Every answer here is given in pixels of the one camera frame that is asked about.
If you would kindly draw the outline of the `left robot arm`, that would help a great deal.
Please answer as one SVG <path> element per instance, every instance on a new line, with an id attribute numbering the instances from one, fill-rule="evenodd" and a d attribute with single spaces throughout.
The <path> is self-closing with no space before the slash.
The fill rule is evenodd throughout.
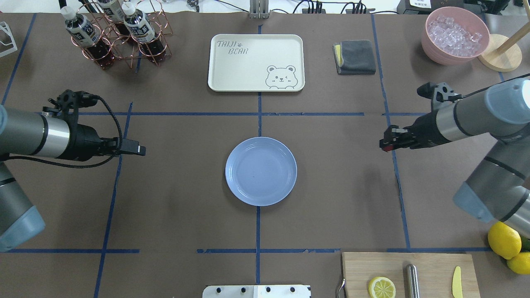
<path id="1" fill-rule="evenodd" d="M 122 155 L 146 154 L 139 141 L 125 138 L 115 113 L 100 96 L 66 90 L 49 99 L 40 113 L 1 106 L 1 252 L 17 249 L 45 229 L 45 220 L 25 193 L 17 174 L 36 170 L 38 181 L 52 179 L 57 168 L 96 168 Z M 102 137 L 81 124 L 80 110 L 101 103 L 117 130 Z"/>

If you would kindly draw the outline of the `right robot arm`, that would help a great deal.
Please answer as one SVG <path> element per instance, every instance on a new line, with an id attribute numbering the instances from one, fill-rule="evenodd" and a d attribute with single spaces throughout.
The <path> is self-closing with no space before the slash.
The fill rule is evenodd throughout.
<path id="1" fill-rule="evenodd" d="M 383 151 L 425 149 L 489 135 L 495 142 L 462 183 L 453 202 L 481 222 L 497 220 L 523 236 L 530 231 L 530 109 L 528 77 L 516 77 L 467 95 L 447 83 L 417 89 L 430 112 L 406 127 L 390 125 L 379 141 Z"/>

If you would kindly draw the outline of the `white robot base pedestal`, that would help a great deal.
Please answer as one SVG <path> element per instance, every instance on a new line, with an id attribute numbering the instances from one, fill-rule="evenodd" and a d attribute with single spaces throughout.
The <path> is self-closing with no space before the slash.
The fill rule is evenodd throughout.
<path id="1" fill-rule="evenodd" d="M 311 298 L 309 285 L 212 285 L 202 293 L 203 298 Z"/>

